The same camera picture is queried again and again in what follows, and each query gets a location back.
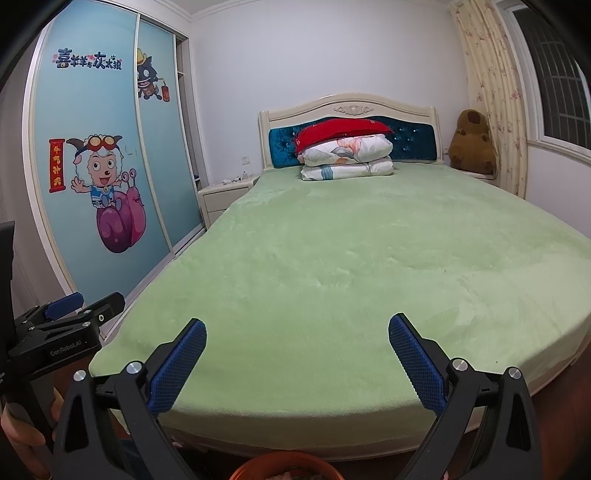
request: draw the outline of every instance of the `floral curtain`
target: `floral curtain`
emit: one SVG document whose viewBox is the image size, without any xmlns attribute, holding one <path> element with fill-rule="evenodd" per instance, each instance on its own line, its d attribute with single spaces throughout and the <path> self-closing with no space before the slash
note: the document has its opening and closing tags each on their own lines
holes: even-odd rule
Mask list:
<svg viewBox="0 0 591 480">
<path fill-rule="evenodd" d="M 489 0 L 462 0 L 451 9 L 466 54 L 470 106 L 488 117 L 498 186 L 524 198 L 525 106 L 508 38 Z"/>
</svg>

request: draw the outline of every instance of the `brown teddy bear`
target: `brown teddy bear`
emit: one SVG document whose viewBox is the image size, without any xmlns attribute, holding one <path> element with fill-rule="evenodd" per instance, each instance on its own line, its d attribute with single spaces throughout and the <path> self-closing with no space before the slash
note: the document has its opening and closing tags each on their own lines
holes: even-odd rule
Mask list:
<svg viewBox="0 0 591 480">
<path fill-rule="evenodd" d="M 486 118 L 476 110 L 464 110 L 449 147 L 452 167 L 484 175 L 496 173 L 496 153 Z"/>
</svg>

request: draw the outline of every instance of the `blue rubber pad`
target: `blue rubber pad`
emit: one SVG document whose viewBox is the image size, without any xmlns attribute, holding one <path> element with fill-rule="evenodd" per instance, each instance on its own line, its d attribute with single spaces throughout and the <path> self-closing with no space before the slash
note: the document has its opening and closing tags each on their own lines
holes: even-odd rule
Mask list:
<svg viewBox="0 0 591 480">
<path fill-rule="evenodd" d="M 438 417 L 441 416 L 447 405 L 443 378 L 398 315 L 390 320 L 388 336 L 390 345 L 413 384 L 421 404 L 426 409 L 433 410 Z"/>
<path fill-rule="evenodd" d="M 69 313 L 75 312 L 78 309 L 81 309 L 84 305 L 84 298 L 78 292 L 75 292 L 67 297 L 64 297 L 60 300 L 56 300 L 53 303 L 50 303 L 46 310 L 45 310 L 45 319 L 46 320 L 59 320 L 62 317 L 65 317 Z"/>
<path fill-rule="evenodd" d="M 153 415 L 173 408 L 178 394 L 181 393 L 183 385 L 205 350 L 206 343 L 205 324 L 198 320 L 179 341 L 152 379 L 148 408 Z"/>
</svg>

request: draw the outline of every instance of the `blue wardrobe door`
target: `blue wardrobe door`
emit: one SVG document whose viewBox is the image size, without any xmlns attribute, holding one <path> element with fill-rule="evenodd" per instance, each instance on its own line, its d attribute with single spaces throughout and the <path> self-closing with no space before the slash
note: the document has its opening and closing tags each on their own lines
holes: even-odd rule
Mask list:
<svg viewBox="0 0 591 480">
<path fill-rule="evenodd" d="M 171 33 L 140 21 L 136 95 L 145 152 L 164 226 L 178 245 L 201 217 L 178 104 L 174 43 Z"/>
<path fill-rule="evenodd" d="M 86 303 L 113 291 L 127 296 L 170 252 L 139 141 L 137 18 L 74 0 L 50 25 L 35 74 L 37 195 Z"/>
</svg>

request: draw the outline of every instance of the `green bed sheet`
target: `green bed sheet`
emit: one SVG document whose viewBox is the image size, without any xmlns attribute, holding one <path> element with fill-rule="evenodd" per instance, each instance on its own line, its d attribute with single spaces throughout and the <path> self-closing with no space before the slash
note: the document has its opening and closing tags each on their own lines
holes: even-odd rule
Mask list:
<svg viewBox="0 0 591 480">
<path fill-rule="evenodd" d="M 210 445 L 380 454 L 434 419 L 389 345 L 398 312 L 448 355 L 532 382 L 589 333 L 591 241 L 443 165 L 272 170 L 145 289 L 91 371 L 145 360 L 196 317 L 207 348 L 163 425 Z"/>
</svg>

